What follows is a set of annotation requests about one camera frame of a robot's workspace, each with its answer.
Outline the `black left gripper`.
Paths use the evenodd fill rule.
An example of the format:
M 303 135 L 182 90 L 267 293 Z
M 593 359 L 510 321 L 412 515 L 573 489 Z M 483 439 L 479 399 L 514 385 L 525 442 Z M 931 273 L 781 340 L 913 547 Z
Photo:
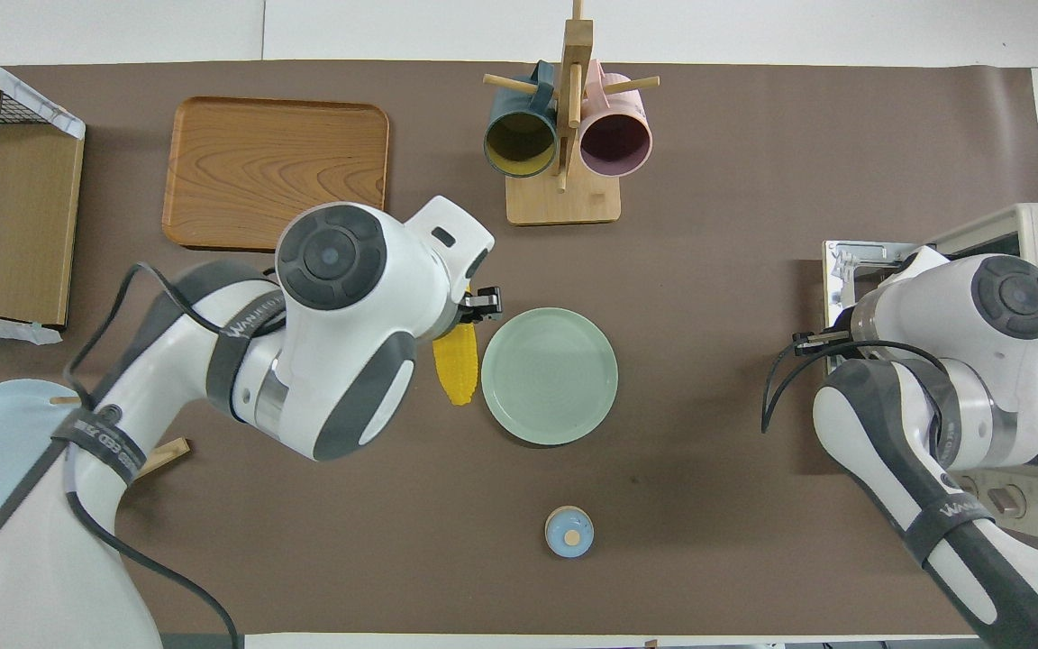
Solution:
M 479 324 L 485 320 L 502 319 L 504 313 L 501 288 L 497 285 L 479 288 L 477 292 L 467 290 L 460 300 L 460 321 L 462 324 Z

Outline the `yellow corn cob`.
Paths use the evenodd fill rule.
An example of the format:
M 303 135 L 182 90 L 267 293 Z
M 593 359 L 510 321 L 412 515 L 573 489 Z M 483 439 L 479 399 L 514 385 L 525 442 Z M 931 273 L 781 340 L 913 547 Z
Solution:
M 472 307 L 461 305 L 449 332 L 432 341 L 438 381 L 456 407 L 472 402 L 479 389 L 479 339 L 473 316 Z

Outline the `pale green plate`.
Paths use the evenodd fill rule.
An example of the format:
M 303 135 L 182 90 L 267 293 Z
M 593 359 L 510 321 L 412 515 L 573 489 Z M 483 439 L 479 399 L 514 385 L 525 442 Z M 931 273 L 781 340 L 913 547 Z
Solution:
M 526 310 L 487 344 L 481 383 L 487 411 L 511 436 L 565 447 L 610 414 L 619 385 L 614 346 L 580 313 Z

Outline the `wooden mug rack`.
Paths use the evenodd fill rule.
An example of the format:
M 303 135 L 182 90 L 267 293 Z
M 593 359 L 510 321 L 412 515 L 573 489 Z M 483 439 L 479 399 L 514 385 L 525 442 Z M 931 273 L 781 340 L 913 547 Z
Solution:
M 593 55 L 594 24 L 582 13 L 582 5 L 584 0 L 572 0 L 571 16 L 564 26 L 559 63 L 552 63 L 555 67 L 555 97 L 559 100 L 559 150 L 556 159 L 543 173 L 528 178 L 503 174 L 506 217 L 511 225 L 605 224 L 621 217 L 623 177 L 609 178 L 590 172 L 580 159 L 579 125 L 588 63 L 597 60 Z M 499 87 L 532 92 L 535 86 L 522 82 L 527 77 L 486 74 L 483 82 L 493 87 L 495 94 Z M 659 84 L 659 77 L 629 78 L 627 82 L 609 85 L 605 91 L 613 94 L 638 89 L 641 94 L 641 91 Z

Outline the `dark blue mug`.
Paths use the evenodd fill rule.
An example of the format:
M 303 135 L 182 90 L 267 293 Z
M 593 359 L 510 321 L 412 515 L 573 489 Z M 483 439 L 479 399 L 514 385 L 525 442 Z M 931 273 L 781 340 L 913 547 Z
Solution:
M 555 97 L 555 67 L 537 61 L 523 83 L 532 92 L 499 87 L 493 99 L 483 136 L 483 151 L 494 169 L 508 177 L 528 178 L 543 173 L 559 150 Z

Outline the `pink mug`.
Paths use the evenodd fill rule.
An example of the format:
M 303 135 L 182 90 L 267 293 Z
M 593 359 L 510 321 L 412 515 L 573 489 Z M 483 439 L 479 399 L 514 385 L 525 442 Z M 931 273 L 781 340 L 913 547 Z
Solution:
M 641 168 L 652 151 L 652 134 L 638 89 L 608 94 L 606 87 L 629 81 L 588 63 L 579 125 L 579 153 L 590 172 L 619 178 Z

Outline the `small blue bell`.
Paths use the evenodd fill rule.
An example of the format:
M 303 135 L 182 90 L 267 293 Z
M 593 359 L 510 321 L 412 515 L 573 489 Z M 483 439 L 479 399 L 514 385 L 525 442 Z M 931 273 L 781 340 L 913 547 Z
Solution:
M 545 518 L 544 539 L 548 549 L 556 557 L 584 557 L 592 549 L 595 539 L 592 518 L 580 507 L 559 506 Z

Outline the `brown wooden tray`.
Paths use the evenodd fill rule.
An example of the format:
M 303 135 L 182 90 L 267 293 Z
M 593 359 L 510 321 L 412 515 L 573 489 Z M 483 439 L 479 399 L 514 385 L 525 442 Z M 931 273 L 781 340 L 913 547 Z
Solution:
M 162 232 L 186 248 L 271 251 L 323 202 L 386 205 L 390 119 L 367 103 L 190 97 L 170 135 Z

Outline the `brown table mat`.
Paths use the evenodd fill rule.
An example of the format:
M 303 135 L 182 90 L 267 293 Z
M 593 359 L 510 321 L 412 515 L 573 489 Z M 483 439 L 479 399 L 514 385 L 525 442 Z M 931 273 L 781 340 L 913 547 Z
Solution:
M 605 422 L 569 447 L 519 443 L 481 398 L 453 406 L 429 346 L 368 449 L 318 463 L 199 402 L 191 453 L 137 481 L 118 535 L 202 584 L 243 633 L 959 636 L 969 631 L 876 507 L 816 441 L 812 367 L 767 433 L 775 353 L 818 328 L 821 243 L 925 242 L 1038 202 L 1027 69 L 648 65 L 651 159 L 611 224 L 515 227 L 481 139 L 503 61 L 17 66 L 86 121 L 69 325 L 0 340 L 0 381 L 60 379 L 122 273 L 217 259 L 160 225 L 170 128 L 189 97 L 370 103 L 390 120 L 387 211 L 433 196 L 496 238 L 475 283 L 507 316 L 556 306 L 608 336 Z M 584 557 L 545 518 L 585 510 Z

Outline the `light blue plate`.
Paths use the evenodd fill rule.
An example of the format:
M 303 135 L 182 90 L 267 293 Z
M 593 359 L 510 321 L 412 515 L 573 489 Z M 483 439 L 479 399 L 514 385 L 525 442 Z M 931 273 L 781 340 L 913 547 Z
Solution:
M 76 393 L 46 379 L 0 382 L 0 508 L 78 404 Z

